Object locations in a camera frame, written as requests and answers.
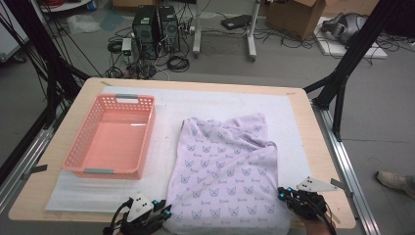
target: person's hand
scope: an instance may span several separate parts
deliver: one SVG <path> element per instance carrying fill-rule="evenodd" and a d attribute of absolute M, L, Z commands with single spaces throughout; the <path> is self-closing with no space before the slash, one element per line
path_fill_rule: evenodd
<path fill-rule="evenodd" d="M 308 220 L 299 215 L 297 215 L 297 217 L 304 224 L 307 235 L 331 235 L 330 229 L 324 221 Z M 336 228 L 335 223 L 333 223 L 332 219 L 329 216 L 327 216 L 327 214 L 326 218 L 327 220 L 329 220 L 329 222 L 332 222 L 333 226 Z"/>

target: pink plastic basket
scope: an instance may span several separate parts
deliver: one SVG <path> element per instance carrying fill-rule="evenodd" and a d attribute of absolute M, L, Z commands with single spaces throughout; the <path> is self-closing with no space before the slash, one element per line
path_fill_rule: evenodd
<path fill-rule="evenodd" d="M 97 96 L 63 169 L 80 177 L 139 179 L 156 118 L 155 98 Z"/>

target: lavender cloth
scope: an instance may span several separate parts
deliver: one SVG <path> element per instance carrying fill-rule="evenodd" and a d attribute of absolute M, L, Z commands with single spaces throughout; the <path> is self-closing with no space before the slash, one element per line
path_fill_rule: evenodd
<path fill-rule="evenodd" d="M 263 114 L 225 122 L 185 119 L 164 226 L 175 234 L 287 234 L 290 216 L 277 199 L 277 146 Z"/>

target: shoe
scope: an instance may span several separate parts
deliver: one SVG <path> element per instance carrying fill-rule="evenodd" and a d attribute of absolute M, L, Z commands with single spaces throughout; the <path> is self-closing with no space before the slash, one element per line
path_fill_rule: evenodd
<path fill-rule="evenodd" d="M 376 172 L 376 178 L 381 182 L 383 185 L 387 186 L 388 188 L 402 190 L 405 192 L 409 197 L 415 199 L 415 192 L 409 188 L 408 183 L 406 182 L 406 176 L 398 175 L 386 171 L 378 171 Z"/>

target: gray pants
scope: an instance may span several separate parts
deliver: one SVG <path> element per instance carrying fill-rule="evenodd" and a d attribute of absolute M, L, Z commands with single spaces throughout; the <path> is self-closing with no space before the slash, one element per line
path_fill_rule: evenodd
<path fill-rule="evenodd" d="M 406 182 L 408 183 L 410 190 L 415 193 L 415 174 L 406 176 Z"/>

